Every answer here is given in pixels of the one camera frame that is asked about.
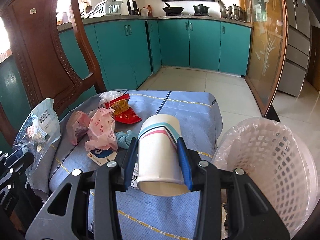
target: barcode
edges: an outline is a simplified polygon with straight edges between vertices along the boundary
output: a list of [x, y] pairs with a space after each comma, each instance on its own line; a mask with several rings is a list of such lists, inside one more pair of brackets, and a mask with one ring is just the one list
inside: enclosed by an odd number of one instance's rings
[[40, 124], [43, 124], [45, 119], [47, 119], [49, 115], [50, 115], [49, 111], [45, 110], [44, 113], [39, 118]]

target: pink plastic wrapper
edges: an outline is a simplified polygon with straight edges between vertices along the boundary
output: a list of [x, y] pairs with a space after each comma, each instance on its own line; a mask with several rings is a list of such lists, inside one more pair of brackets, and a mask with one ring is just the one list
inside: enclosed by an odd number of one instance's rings
[[81, 111], [73, 112], [67, 122], [66, 129], [70, 142], [78, 145], [78, 140], [84, 136], [89, 127], [90, 118]]
[[88, 136], [90, 141], [84, 144], [87, 151], [94, 149], [114, 151], [118, 149], [118, 143], [115, 135], [115, 120], [112, 118], [114, 110], [100, 108], [91, 118], [89, 124]]

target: kitchen countertop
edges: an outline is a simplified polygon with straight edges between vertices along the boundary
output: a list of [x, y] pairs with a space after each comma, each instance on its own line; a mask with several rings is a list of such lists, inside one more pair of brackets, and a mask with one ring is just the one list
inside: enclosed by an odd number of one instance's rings
[[158, 17], [159, 20], [165, 20], [165, 19], [201, 19], [201, 20], [212, 20], [212, 21], [220, 21], [220, 22], [227, 22], [227, 23], [233, 23], [238, 25], [243, 25], [246, 27], [252, 28], [252, 24], [250, 23], [244, 23], [236, 20], [230, 20], [230, 19], [223, 19], [218, 17], [212, 17], [212, 16], [198, 16], [198, 15], [176, 15], [176, 16], [161, 16]]
[[[195, 15], [177, 15], [177, 16], [161, 16], [161, 17], [150, 17], [150, 16], [139, 16], [139, 15], [110, 15], [83, 19], [84, 25], [99, 23], [99, 22], [109, 22], [109, 21], [122, 21], [122, 20], [165, 20], [165, 19], [202, 19], [202, 20], [212, 20], [220, 22], [228, 22], [238, 25], [243, 25], [252, 28], [252, 24], [243, 23], [235, 20], [223, 19], [211, 16], [195, 16]], [[58, 25], [58, 32], [63, 32], [72, 29], [71, 22], [63, 23]]]

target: metal bolt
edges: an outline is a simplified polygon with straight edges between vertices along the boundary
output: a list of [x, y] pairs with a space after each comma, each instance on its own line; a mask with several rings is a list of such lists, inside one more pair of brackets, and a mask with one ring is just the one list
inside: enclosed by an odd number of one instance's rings
[[108, 166], [109, 168], [113, 168], [113, 167], [116, 167], [116, 166], [117, 166], [117, 163], [116, 163], [115, 161], [110, 161], [110, 162], [107, 163], [107, 166]]
[[244, 170], [243, 169], [241, 169], [241, 168], [236, 168], [236, 174], [237, 175], [243, 175], [244, 174]]
[[199, 161], [199, 165], [201, 167], [207, 167], [209, 165], [209, 163], [207, 161]]
[[78, 176], [80, 174], [81, 174], [81, 170], [80, 169], [75, 169], [75, 170], [72, 171], [72, 175], [73, 176]]

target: white dish drying rack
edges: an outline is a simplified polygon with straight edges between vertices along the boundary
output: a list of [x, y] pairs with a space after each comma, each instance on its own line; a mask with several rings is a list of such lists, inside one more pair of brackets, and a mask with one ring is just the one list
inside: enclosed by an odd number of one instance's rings
[[123, 1], [102, 0], [102, 2], [98, 3], [89, 13], [82, 13], [81, 18], [87, 19], [104, 15], [119, 15], [121, 14], [120, 10], [122, 3]]

